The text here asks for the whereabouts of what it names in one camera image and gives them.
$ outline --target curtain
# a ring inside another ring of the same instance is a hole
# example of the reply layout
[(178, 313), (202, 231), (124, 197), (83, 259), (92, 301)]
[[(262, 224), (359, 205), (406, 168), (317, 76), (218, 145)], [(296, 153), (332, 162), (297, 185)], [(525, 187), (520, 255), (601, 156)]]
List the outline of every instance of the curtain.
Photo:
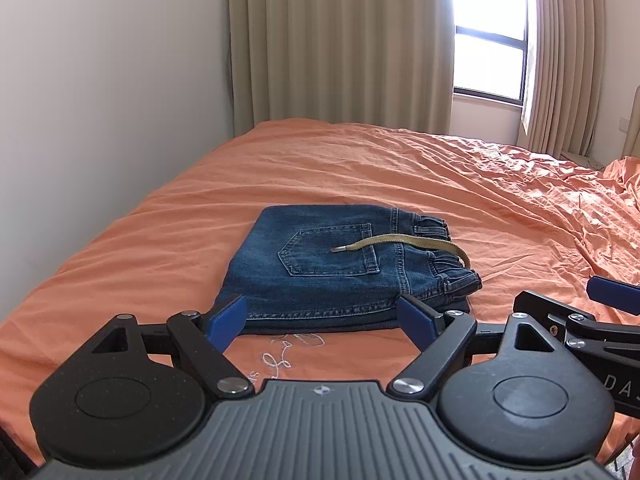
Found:
[(229, 0), (236, 135), (304, 117), (446, 133), (453, 0)]
[(634, 104), (631, 108), (631, 119), (626, 131), (625, 145), (622, 147), (622, 156), (636, 156), (640, 158), (640, 86), (634, 95)]
[(518, 145), (586, 155), (600, 99), (604, 0), (529, 0), (527, 85)]

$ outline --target drawstring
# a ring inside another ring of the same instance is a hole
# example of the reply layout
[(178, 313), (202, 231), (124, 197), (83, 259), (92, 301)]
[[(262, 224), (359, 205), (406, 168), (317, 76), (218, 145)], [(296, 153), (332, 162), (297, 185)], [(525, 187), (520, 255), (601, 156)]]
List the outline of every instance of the drawstring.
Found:
[(359, 251), (360, 249), (370, 245), (384, 244), (388, 242), (396, 244), (409, 244), (414, 247), (420, 247), (421, 249), (447, 251), (447, 253), (455, 254), (457, 257), (459, 257), (465, 264), (465, 269), (471, 268), (471, 261), (469, 260), (469, 257), (466, 255), (462, 247), (459, 247), (452, 242), (447, 242), (446, 240), (439, 240), (438, 238), (423, 238), (419, 236), (400, 234), (378, 235), (364, 238), (364, 240), (360, 240), (359, 242), (356, 242), (354, 244), (334, 247), (331, 249), (331, 252), (341, 253), (342, 251)]

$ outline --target jeans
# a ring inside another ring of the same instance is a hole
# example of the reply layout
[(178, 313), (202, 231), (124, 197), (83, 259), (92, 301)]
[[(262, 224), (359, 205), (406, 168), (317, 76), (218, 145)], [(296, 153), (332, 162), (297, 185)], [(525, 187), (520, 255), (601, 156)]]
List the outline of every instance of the jeans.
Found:
[(450, 240), (444, 220), (377, 205), (292, 205), (262, 211), (217, 300), (242, 294), (242, 333), (349, 332), (396, 328), (395, 302), (411, 294), (438, 311), (469, 311), (478, 274), (447, 251), (384, 243), (331, 248), (400, 233)]

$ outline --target bed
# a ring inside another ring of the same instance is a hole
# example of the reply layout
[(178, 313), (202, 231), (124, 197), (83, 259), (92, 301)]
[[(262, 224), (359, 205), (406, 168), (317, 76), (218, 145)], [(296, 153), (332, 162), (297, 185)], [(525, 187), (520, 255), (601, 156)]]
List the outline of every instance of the bed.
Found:
[[(519, 148), (362, 124), (260, 124), (156, 190), (37, 287), (0, 326), (0, 426), (42, 461), (28, 418), (36, 387), (114, 314), (159, 323), (209, 309), (229, 260), (266, 206), (372, 203), (444, 218), (483, 288), (478, 320), (503, 322), (524, 288), (636, 323), (592, 303), (597, 273), (640, 282), (640, 160), (603, 173)], [(264, 378), (383, 384), (415, 357), (400, 330), (241, 336), (226, 355)], [(606, 460), (640, 430), (616, 416)]]

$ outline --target circular cap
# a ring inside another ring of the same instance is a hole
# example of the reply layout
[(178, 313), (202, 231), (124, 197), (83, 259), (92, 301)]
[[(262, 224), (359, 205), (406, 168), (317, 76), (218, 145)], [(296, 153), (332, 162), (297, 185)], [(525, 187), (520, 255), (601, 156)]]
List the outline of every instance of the circular cap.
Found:
[(401, 394), (417, 394), (424, 389), (424, 383), (421, 380), (411, 377), (396, 379), (392, 386), (396, 392)]
[(242, 377), (225, 377), (218, 381), (218, 389), (225, 394), (241, 394), (249, 389), (249, 381)]
[(123, 418), (142, 410), (151, 400), (151, 390), (143, 383), (126, 377), (98, 379), (83, 386), (76, 404), (96, 418)]
[(526, 418), (545, 418), (560, 413), (569, 401), (565, 389), (548, 379), (524, 376), (496, 384), (494, 400), (503, 410)]

